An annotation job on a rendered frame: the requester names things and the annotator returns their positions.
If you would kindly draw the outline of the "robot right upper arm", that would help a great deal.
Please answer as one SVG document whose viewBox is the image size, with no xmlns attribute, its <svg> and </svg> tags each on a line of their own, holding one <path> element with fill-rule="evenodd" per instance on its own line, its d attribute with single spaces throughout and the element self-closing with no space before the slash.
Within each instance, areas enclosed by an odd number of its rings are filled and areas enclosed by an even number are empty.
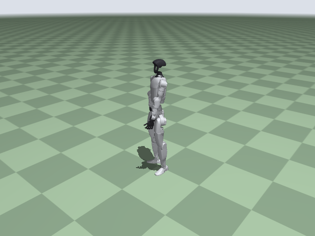
<svg viewBox="0 0 315 236">
<path fill-rule="evenodd" d="M 151 76 L 150 80 L 152 79 L 152 77 L 153 77 L 153 76 Z M 149 97 L 151 97 L 151 91 L 148 91 L 147 95 L 148 95 Z"/>
</svg>

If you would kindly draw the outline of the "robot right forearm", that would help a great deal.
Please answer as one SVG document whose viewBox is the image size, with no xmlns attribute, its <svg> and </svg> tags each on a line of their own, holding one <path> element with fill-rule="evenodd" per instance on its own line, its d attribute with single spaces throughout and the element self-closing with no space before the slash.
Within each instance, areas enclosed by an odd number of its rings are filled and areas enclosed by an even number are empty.
<svg viewBox="0 0 315 236">
<path fill-rule="evenodd" d="M 150 98 L 149 96 L 148 96 L 148 98 L 149 98 L 149 99 L 148 99 L 148 100 L 149 100 L 149 107 L 151 107 L 151 108 L 153 109 L 153 104 L 154 104 L 154 103 L 151 101 L 151 98 Z"/>
</svg>

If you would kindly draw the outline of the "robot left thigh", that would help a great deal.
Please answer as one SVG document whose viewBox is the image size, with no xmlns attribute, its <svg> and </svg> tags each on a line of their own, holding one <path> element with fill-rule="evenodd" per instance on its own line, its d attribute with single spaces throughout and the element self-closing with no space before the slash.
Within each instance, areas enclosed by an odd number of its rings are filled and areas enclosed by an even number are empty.
<svg viewBox="0 0 315 236">
<path fill-rule="evenodd" d="M 160 147 L 160 149 L 163 146 L 163 136 L 164 136 L 164 130 L 163 127 L 166 125 L 166 118 L 163 117 L 163 115 L 158 115 L 158 118 L 155 120 L 155 126 L 154 126 L 154 135 L 155 135 L 155 141 L 157 146 Z"/>
</svg>

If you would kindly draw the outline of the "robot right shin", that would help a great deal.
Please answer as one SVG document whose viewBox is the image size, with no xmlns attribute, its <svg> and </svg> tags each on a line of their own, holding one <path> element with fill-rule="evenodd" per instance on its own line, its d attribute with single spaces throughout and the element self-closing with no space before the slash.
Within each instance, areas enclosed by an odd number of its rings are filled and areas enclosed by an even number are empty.
<svg viewBox="0 0 315 236">
<path fill-rule="evenodd" d="M 158 161 L 158 146 L 155 142 L 153 142 L 153 140 L 152 140 L 152 148 L 154 152 L 155 161 Z"/>
</svg>

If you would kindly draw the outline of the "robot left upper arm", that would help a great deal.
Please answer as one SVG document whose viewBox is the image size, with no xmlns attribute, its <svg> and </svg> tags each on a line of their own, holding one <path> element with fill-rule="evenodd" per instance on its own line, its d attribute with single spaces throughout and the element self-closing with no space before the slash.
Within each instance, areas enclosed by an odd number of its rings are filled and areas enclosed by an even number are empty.
<svg viewBox="0 0 315 236">
<path fill-rule="evenodd" d="M 155 99 L 159 99 L 161 102 L 164 90 L 167 87 L 167 82 L 165 80 L 160 79 L 159 84 L 158 84 L 158 91 L 157 91 L 157 97 L 153 98 L 153 102 L 155 101 Z"/>
</svg>

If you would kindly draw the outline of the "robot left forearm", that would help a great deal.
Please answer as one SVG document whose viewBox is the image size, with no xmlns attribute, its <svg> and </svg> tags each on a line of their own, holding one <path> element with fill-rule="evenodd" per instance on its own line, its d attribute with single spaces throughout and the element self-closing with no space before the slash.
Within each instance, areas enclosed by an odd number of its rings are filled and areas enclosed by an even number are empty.
<svg viewBox="0 0 315 236">
<path fill-rule="evenodd" d="M 156 115 L 157 115 L 157 111 L 158 111 L 158 108 L 160 106 L 160 100 L 159 99 L 155 99 L 154 101 L 154 105 L 153 105 L 153 109 L 152 109 L 152 112 L 151 112 L 151 115 L 152 115 L 152 120 L 155 120 L 156 119 Z"/>
</svg>

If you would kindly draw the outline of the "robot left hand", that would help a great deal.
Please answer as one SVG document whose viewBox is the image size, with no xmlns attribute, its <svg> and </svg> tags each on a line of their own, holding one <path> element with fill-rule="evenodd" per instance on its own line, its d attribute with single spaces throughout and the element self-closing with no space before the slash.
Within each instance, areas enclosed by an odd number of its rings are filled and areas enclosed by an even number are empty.
<svg viewBox="0 0 315 236">
<path fill-rule="evenodd" d="M 152 115 L 150 116 L 150 119 L 149 119 L 148 123 L 144 124 L 144 126 L 147 125 L 145 127 L 145 129 L 153 129 L 155 120 L 152 120 L 151 118 L 152 118 Z"/>
</svg>

